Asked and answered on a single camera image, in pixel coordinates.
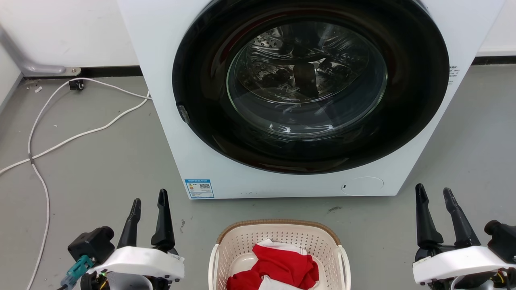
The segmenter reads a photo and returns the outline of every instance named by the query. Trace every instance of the white washing machine body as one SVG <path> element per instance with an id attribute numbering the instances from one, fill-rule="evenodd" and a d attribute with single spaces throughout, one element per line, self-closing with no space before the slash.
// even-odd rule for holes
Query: white washing machine body
<path id="1" fill-rule="evenodd" d="M 218 1 L 119 0 L 156 111 L 191 199 L 393 196 L 398 193 L 464 78 L 504 0 L 425 0 L 449 56 L 449 82 L 433 118 L 403 146 L 335 172 L 280 173 L 248 166 L 213 149 L 178 112 L 172 70 L 192 24 Z"/>

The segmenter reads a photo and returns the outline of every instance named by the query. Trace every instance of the basket rim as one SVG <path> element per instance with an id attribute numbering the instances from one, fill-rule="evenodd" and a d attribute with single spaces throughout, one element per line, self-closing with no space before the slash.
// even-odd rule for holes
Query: basket rim
<path id="1" fill-rule="evenodd" d="M 337 245 L 341 244 L 341 240 L 337 237 L 337 235 L 327 226 L 322 223 L 307 221 L 307 220 L 297 220 L 297 219 L 253 219 L 253 220 L 245 220 L 236 222 L 226 229 L 222 231 L 222 233 L 217 238 L 217 244 L 222 242 L 222 239 L 233 229 L 244 227 L 246 225 L 255 225 L 255 224 L 295 224 L 295 225 L 304 225 L 308 227 L 319 228 L 325 232 L 327 232 L 335 241 Z"/>

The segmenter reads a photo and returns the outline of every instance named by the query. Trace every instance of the washing machine door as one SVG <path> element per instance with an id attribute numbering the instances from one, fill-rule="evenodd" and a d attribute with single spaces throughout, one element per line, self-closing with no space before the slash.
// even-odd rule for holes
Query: washing machine door
<path id="1" fill-rule="evenodd" d="M 211 3 L 177 51 L 183 120 L 206 144 L 275 172 L 350 169 L 395 151 L 441 105 L 444 40 L 413 0 Z"/>

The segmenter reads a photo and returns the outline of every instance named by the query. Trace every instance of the floor stain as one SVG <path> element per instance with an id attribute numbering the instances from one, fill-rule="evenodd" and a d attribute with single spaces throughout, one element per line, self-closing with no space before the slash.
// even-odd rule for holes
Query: floor stain
<path id="1" fill-rule="evenodd" d="M 330 209 L 328 210 L 328 213 L 330 213 L 330 212 L 332 212 L 332 211 L 334 211 L 334 210 L 341 210 L 341 209 L 342 209 L 342 206 L 334 206 L 334 207 L 332 207 L 332 208 L 330 208 Z"/>

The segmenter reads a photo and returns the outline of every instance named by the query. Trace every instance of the red cloth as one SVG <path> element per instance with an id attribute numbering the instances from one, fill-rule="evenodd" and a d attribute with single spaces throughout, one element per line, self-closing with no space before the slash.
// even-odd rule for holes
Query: red cloth
<path id="1" fill-rule="evenodd" d="M 304 290 L 313 287 L 315 282 L 319 281 L 319 268 L 311 255 L 260 245 L 254 245 L 253 252 L 258 258 L 257 263 L 251 270 L 229 277 L 227 290 L 257 290 L 264 275 Z"/>

